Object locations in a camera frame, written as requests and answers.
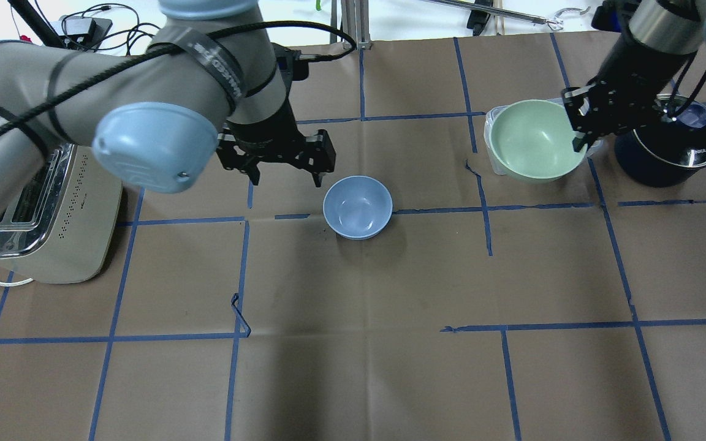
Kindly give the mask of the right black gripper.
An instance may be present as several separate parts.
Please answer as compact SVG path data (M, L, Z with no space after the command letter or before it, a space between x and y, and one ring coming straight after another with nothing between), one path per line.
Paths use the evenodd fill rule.
M633 37L619 37L585 86L561 90L563 107L576 133L574 152L582 153L610 134L657 123L658 94L695 55L665 53Z

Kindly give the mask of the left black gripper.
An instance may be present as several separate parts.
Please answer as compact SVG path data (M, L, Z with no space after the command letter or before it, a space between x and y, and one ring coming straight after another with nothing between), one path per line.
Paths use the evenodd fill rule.
M274 115L260 122L228 121L218 137L216 155L223 168L246 174L253 186L260 184L260 163L286 163L311 173L314 187L336 168L336 151L325 129L306 136L298 128L292 104L286 98Z

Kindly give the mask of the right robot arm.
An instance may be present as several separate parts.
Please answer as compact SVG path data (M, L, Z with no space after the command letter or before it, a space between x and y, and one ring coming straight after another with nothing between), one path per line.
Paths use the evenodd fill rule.
M620 35L597 74L561 92L580 153L670 113L658 95L706 45L706 1L615 1Z

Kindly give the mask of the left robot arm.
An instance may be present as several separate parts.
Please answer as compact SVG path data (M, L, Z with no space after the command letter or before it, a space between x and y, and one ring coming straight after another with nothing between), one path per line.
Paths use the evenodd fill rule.
M287 163L320 187L335 170L330 135L300 133L290 84L257 1L160 1L166 23L146 52L121 58L0 41L0 215L62 143L90 147L126 183L160 193L191 187L214 153L260 181Z

